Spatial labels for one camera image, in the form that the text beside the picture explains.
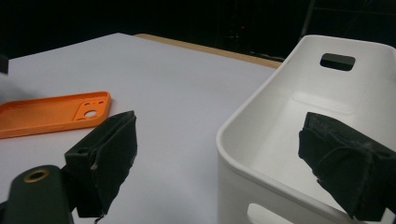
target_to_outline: phone case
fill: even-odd
[[[110,104],[107,91],[7,102],[0,105],[0,139],[93,127]]]

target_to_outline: table surface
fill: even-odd
[[[101,223],[216,223],[216,133],[275,69],[148,38],[114,34],[13,59],[0,76],[0,104],[109,91],[109,116],[136,113],[138,153]],[[0,140],[0,202],[23,171],[63,167],[91,130]],[[76,212],[74,220],[92,223]]]

